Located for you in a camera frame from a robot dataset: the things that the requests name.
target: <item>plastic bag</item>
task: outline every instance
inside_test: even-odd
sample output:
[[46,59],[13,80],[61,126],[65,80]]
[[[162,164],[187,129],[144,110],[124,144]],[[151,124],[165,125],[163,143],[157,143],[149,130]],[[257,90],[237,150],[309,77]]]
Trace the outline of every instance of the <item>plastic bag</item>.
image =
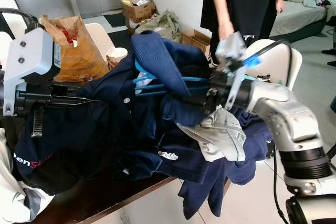
[[174,42],[181,42],[181,31],[178,17],[175,13],[168,10],[152,21],[138,27],[135,30],[135,34],[140,34],[147,30],[159,33],[162,38],[170,39]]
[[49,20],[48,16],[42,16],[42,24],[61,46],[61,70],[55,81],[84,85],[109,72],[81,17]]

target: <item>cardboard box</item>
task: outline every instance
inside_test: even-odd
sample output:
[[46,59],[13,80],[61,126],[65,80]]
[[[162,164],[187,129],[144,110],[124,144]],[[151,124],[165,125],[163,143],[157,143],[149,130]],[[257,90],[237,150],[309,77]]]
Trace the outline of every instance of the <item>cardboard box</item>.
[[206,58],[210,55],[211,39],[195,29],[182,32],[182,43],[198,47]]
[[154,1],[150,1],[144,5],[134,6],[131,0],[121,0],[122,14],[133,20],[140,22],[146,18],[150,18],[156,9]]

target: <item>pile of clothes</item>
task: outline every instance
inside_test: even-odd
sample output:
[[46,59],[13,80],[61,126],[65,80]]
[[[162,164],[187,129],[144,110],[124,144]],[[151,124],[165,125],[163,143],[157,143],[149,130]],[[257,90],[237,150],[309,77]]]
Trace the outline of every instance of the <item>pile of clothes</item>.
[[[225,180],[244,185],[253,179],[256,161],[265,159],[266,142],[272,139],[266,124],[239,108],[226,111],[219,106],[207,115],[201,106],[179,99],[207,92],[203,83],[186,84],[183,79],[211,74],[201,50],[154,32],[134,35],[132,43],[133,54],[78,91],[98,101],[74,108],[46,108],[41,138],[31,137],[32,112],[17,143],[1,142],[0,201],[6,188],[4,174],[16,176],[9,183],[18,194],[5,194],[8,205],[6,210],[0,208],[0,219],[19,222],[6,215],[9,208],[18,207],[13,200],[19,196],[21,207],[30,211],[23,221],[32,220],[53,195],[106,167],[111,177],[138,180],[164,173],[183,179],[178,195],[184,198],[186,219],[206,198],[212,213],[219,216]],[[139,75],[135,61],[154,76],[147,84],[163,84],[158,87],[166,92],[154,95],[144,88],[135,95],[133,80]],[[24,185],[16,186],[14,180]],[[25,188],[35,190],[41,199],[39,207],[29,203]]]

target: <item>white printed logo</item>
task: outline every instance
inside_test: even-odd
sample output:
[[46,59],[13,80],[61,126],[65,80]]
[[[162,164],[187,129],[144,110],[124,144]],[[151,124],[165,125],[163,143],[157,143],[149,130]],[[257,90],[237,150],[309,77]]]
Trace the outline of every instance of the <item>white printed logo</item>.
[[159,151],[159,156],[170,159],[170,160],[177,160],[179,157],[175,155],[175,153],[167,153]]

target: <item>bed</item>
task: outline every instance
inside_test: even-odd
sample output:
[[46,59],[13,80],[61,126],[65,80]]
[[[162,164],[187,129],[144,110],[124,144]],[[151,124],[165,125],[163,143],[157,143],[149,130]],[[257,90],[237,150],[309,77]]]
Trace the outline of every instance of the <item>bed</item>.
[[270,39],[290,42],[319,34],[326,24],[326,8],[304,6],[302,3],[285,1],[285,10],[278,14]]

